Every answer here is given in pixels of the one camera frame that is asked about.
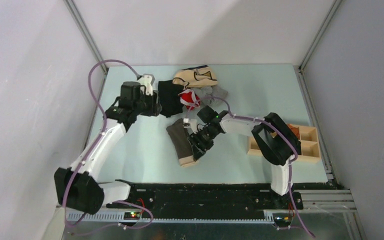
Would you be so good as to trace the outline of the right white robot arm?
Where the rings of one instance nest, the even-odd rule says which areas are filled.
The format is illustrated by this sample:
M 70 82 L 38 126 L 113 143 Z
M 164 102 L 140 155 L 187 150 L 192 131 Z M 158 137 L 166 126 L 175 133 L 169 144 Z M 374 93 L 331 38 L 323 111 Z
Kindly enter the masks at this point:
M 252 137 L 264 159 L 271 165 L 271 204 L 277 209 L 284 209 L 290 204 L 292 163 L 301 153 L 301 142 L 278 114 L 271 112 L 260 119 L 236 115 L 229 110 L 218 113 L 206 106 L 197 116 L 204 123 L 202 127 L 198 127 L 194 119 L 183 119 L 183 126 L 192 130 L 187 140 L 195 160 L 213 147 L 214 139 L 220 134 Z

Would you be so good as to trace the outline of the brown boxer briefs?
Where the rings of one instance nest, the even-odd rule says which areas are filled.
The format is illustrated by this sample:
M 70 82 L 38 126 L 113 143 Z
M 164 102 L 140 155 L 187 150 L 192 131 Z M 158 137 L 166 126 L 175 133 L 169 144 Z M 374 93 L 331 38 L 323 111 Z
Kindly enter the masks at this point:
M 169 125 L 166 131 L 174 145 L 179 165 L 181 167 L 190 167 L 195 165 L 197 160 L 193 156 L 192 146 L 188 140 L 188 131 L 183 124 L 183 119 L 179 118 Z

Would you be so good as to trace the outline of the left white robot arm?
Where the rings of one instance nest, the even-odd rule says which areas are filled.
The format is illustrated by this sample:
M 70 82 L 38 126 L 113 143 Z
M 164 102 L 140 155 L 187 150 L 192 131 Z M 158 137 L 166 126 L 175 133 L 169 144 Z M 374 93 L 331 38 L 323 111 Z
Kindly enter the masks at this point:
M 161 111 L 159 95 L 150 75 L 121 85 L 120 95 L 104 112 L 102 128 L 68 168 L 54 173 L 58 202 L 86 214 L 96 214 L 103 205 L 119 201 L 133 208 L 138 194 L 121 180 L 99 183 L 101 169 L 116 143 L 128 132 L 138 116 L 154 117 Z

